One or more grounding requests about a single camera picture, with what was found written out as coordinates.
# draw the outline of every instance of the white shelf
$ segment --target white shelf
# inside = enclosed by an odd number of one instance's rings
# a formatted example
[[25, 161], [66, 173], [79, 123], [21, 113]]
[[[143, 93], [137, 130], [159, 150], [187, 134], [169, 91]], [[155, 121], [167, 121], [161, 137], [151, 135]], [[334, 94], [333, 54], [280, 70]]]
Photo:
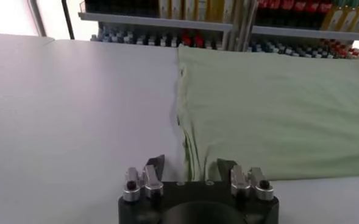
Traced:
[[231, 31], [232, 24], [79, 12], [81, 20], [184, 29]]
[[337, 40], [359, 40], [359, 33], [334, 32], [324, 30], [304, 30], [280, 27], [254, 26], [252, 33], [276, 35], [286, 37], [308, 37], [308, 38], [324, 38]]

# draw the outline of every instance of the metal clamp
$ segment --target metal clamp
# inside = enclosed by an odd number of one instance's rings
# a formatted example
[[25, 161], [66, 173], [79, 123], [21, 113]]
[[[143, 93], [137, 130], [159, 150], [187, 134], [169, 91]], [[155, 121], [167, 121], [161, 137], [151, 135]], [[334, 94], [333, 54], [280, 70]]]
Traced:
[[230, 170], [230, 190], [235, 197], [239, 192], [244, 192], [244, 195], [248, 197], [251, 192], [251, 185], [239, 165], [234, 165]]
[[257, 198], [263, 201], [271, 201], [274, 198], [274, 188], [266, 180], [259, 167], [252, 167], [248, 173], [252, 187]]
[[134, 167], [129, 168], [126, 172], [123, 199], [128, 202], [134, 202], [140, 199], [140, 182], [138, 172]]
[[163, 195], [163, 183], [156, 176], [153, 165], [147, 165], [144, 168], [145, 194], [148, 198]]

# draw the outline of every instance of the black screw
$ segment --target black screw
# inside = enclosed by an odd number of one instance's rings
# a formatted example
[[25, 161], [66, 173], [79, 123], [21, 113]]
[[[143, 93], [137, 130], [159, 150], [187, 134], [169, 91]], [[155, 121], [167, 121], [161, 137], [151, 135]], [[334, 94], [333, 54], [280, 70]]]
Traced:
[[128, 190], [130, 190], [130, 191], [134, 191], [137, 188], [136, 181], [133, 181], [133, 180], [128, 181], [126, 183], [126, 188], [128, 188]]
[[264, 190], [267, 190], [267, 189], [270, 188], [270, 182], [267, 181], [267, 180], [261, 180], [261, 181], [259, 182], [259, 186], [260, 186], [260, 188], [262, 188], [262, 189], [264, 189]]

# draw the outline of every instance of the light green t-shirt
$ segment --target light green t-shirt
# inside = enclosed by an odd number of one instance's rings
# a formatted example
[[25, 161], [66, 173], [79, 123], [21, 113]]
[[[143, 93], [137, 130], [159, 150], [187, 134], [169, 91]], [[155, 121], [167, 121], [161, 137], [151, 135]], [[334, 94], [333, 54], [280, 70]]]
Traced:
[[359, 60], [179, 48], [188, 177], [214, 162], [270, 180], [359, 175]]

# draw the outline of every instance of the table surface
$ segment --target table surface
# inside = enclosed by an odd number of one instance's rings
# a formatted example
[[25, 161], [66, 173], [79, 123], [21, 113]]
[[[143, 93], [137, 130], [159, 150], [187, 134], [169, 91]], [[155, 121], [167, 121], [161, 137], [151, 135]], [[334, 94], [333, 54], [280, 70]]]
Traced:
[[54, 39], [51, 37], [0, 34], [0, 50], [12, 50], [27, 47], [31, 49], [39, 49], [37, 47], [44, 46], [52, 41], [54, 41]]
[[[126, 169], [160, 154], [179, 180], [176, 86], [175, 49], [0, 50], [0, 224], [117, 223]], [[359, 223], [359, 177], [273, 185], [280, 223]]]

